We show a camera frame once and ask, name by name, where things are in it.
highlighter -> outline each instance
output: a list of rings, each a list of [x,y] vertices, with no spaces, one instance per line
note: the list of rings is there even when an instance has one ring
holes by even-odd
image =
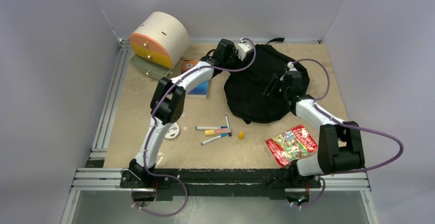
[[[215,134],[223,134],[223,133],[231,133],[231,128],[221,128],[221,129],[212,129],[205,130],[205,135],[215,135]]]

beige table surface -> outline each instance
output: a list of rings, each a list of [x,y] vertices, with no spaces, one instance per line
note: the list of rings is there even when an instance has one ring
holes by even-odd
[[[200,59],[216,44],[192,44],[185,59]],[[325,65],[331,77],[328,96],[319,101],[333,115],[347,120],[343,100],[337,85],[328,51],[325,45],[309,44],[273,44],[278,51],[294,58],[314,58]],[[313,97],[323,95],[326,89],[326,77],[322,68],[312,62],[302,62],[308,69],[310,84],[307,94]],[[180,64],[175,68],[179,73]],[[159,150],[157,168],[278,168],[265,145],[265,140],[278,135],[299,124],[303,124],[314,140],[318,132],[306,121],[288,113],[272,124],[245,124],[229,111],[224,93],[224,83],[229,73],[224,72],[210,81],[207,99],[187,97],[184,113],[178,120],[180,135],[174,140],[165,140]],[[142,75],[129,63],[122,89],[120,103],[110,137],[105,168],[124,168],[139,151],[150,122],[150,102],[157,80]],[[201,146],[206,137],[196,131],[195,126],[224,126],[229,116],[232,137],[225,137]],[[238,140],[239,132],[245,138]]]

wall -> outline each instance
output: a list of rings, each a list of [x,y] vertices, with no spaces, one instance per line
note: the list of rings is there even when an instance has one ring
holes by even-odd
[[[369,172],[380,223],[435,217],[435,0],[346,0],[325,42],[350,119],[400,138],[403,156]],[[366,165],[396,154],[364,134]]]
[[[59,223],[117,41],[96,0],[0,0],[0,216]]]
[[[128,38],[152,12],[175,16],[194,41],[242,36],[317,40],[344,0],[98,0],[118,37]]]

white disc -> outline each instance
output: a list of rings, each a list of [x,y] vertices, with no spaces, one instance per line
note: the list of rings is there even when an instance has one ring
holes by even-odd
[[[178,126],[178,123],[175,122],[174,124],[172,124],[168,132],[165,134],[165,138],[175,139],[179,134],[180,134],[180,127]]]

white marker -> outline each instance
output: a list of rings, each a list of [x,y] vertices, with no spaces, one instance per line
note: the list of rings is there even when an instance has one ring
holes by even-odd
[[[220,138],[222,138],[222,137],[225,137],[225,136],[227,136],[227,135],[228,135],[228,133],[223,133],[223,134],[221,134],[221,135],[219,135],[219,136],[216,136],[216,137],[214,137],[214,138],[211,138],[211,139],[208,139],[208,140],[206,140],[206,141],[204,141],[204,142],[201,142],[201,145],[204,146],[204,145],[206,145],[206,144],[208,144],[208,143],[211,143],[211,142],[213,142],[213,141],[215,141],[215,140],[218,140],[218,139],[220,139]]]
[[[230,122],[228,121],[228,115],[225,115],[225,120],[227,121],[227,128],[230,127]]]
[[[195,127],[196,130],[214,130],[214,129],[221,129],[221,128],[227,128],[227,127]]]

